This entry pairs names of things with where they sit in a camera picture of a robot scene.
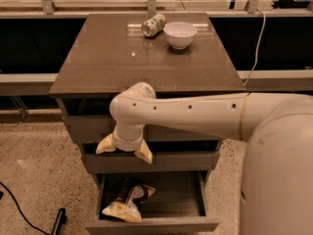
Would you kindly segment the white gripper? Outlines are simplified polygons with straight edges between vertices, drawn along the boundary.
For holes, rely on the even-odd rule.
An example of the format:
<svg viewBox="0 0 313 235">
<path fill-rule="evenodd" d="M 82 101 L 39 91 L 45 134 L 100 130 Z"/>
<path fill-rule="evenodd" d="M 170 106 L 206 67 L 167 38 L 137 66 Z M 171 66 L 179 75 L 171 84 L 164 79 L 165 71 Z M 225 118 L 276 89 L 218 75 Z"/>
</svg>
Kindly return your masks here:
<svg viewBox="0 0 313 235">
<path fill-rule="evenodd" d="M 124 152 L 134 152 L 134 155 L 151 164 L 153 154 L 146 141 L 143 141 L 144 126 L 139 124 L 131 125 L 118 122 L 112 134 L 106 136 L 97 146 L 96 154 L 111 153 L 117 149 Z"/>
</svg>

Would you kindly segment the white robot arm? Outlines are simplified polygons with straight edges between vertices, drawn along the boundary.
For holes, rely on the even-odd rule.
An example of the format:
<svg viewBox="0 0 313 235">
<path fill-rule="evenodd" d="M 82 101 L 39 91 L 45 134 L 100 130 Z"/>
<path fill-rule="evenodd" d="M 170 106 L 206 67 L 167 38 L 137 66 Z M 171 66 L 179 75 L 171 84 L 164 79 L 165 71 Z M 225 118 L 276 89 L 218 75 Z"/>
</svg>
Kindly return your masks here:
<svg viewBox="0 0 313 235">
<path fill-rule="evenodd" d="M 153 158 L 147 125 L 246 142 L 239 235 L 313 235 L 313 97 L 235 93 L 159 99 L 139 82 L 110 103 L 115 121 L 99 153 Z"/>
</svg>

